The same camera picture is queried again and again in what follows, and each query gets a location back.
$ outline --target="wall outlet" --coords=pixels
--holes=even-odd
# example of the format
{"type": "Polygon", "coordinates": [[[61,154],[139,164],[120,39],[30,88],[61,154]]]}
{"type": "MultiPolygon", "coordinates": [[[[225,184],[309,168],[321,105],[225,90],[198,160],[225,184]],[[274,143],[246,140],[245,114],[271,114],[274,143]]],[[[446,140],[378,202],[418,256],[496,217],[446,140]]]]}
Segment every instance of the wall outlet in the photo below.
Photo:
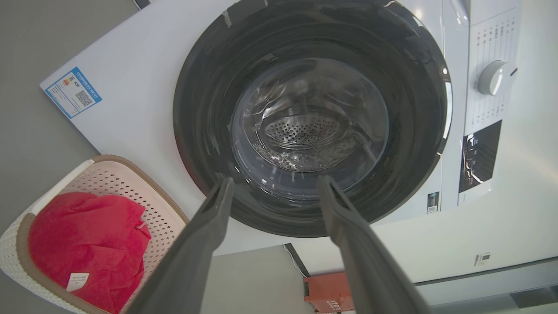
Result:
{"type": "Polygon", "coordinates": [[[479,255],[477,255],[477,260],[475,261],[475,266],[486,265],[486,263],[488,263],[489,259],[490,259],[490,252],[479,254],[479,255]]]}

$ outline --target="red cloth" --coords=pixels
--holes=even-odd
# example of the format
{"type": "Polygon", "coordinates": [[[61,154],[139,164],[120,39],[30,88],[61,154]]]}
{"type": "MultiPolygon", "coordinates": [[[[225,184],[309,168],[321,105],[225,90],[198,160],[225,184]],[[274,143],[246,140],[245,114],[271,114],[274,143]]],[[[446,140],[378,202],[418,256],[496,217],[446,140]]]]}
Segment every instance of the red cloth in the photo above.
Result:
{"type": "Polygon", "coordinates": [[[73,192],[56,196],[35,218],[29,253],[64,289],[70,273],[89,273],[72,291],[107,312],[119,313],[140,284],[151,235],[145,208],[122,196],[73,192]]]}

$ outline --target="orange box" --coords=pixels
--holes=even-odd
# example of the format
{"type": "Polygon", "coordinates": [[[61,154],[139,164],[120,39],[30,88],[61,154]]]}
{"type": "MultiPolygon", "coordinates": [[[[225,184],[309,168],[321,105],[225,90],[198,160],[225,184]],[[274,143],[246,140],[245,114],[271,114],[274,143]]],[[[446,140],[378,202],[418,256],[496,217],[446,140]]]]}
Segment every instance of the orange box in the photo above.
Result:
{"type": "Polygon", "coordinates": [[[332,313],[354,310],[353,297],[345,273],[336,273],[304,278],[307,283],[307,296],[304,301],[311,302],[318,313],[332,313]]]}

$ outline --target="laundry basket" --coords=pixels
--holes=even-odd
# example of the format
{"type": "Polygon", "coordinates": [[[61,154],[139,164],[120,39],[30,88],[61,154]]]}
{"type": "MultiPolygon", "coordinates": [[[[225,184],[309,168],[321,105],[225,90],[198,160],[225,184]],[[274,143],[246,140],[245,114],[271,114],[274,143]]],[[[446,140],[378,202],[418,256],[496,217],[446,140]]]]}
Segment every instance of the laundry basket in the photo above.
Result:
{"type": "Polygon", "coordinates": [[[87,160],[46,192],[0,237],[0,269],[39,297],[75,313],[107,313],[67,292],[44,275],[31,260],[27,236],[36,215],[58,194],[80,191],[97,196],[120,195],[145,207],[151,240],[143,256],[144,273],[139,287],[121,313],[125,313],[165,252],[188,223],[176,203],[130,161],[111,155],[87,160]]]}

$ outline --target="white dial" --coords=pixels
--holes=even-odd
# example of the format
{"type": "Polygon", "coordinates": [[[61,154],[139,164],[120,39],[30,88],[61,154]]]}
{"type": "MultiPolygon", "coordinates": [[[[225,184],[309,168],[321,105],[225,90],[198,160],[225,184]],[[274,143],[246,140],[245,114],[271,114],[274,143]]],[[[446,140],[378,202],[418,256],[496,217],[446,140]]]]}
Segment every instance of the white dial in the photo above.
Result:
{"type": "Polygon", "coordinates": [[[480,74],[478,88],[485,95],[498,96],[510,84],[510,76],[515,67],[506,61],[490,63],[480,74]]]}

